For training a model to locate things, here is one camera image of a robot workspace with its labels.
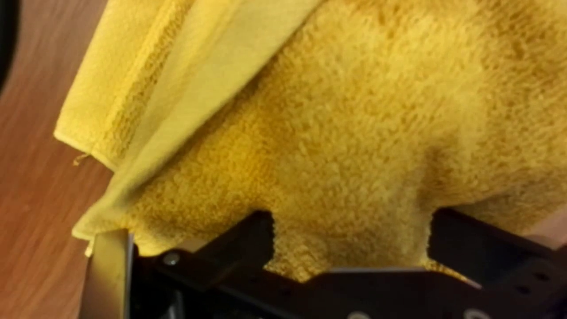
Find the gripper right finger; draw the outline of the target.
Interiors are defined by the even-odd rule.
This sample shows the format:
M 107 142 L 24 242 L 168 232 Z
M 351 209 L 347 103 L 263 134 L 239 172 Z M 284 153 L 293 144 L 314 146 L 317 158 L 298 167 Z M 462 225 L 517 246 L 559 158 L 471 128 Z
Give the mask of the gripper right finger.
M 452 319 L 567 319 L 567 244 L 547 248 L 443 209 L 428 253 L 476 284 Z

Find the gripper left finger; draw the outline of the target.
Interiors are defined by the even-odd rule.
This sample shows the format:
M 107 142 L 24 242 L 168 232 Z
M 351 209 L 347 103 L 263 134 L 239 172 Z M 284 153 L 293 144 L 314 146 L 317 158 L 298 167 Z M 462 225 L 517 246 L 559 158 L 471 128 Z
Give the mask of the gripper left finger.
M 196 252 L 170 249 L 133 262 L 131 319 L 306 319 L 304 286 L 264 266 L 273 218 L 253 212 Z

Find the yellow towel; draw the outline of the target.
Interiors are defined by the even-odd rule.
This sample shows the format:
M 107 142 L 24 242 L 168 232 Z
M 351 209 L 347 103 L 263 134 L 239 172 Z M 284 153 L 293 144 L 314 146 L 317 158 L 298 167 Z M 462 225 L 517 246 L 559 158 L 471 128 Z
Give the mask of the yellow towel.
M 140 253 L 275 220 L 269 270 L 427 266 L 436 210 L 567 206 L 567 0 L 108 0 L 56 139 Z

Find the black round object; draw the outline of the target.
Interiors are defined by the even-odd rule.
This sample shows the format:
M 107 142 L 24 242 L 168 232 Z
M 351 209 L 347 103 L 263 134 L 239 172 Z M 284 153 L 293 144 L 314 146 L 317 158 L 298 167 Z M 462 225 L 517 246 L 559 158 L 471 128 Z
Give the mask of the black round object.
M 8 80 L 19 36 L 20 0 L 0 0 L 0 95 Z

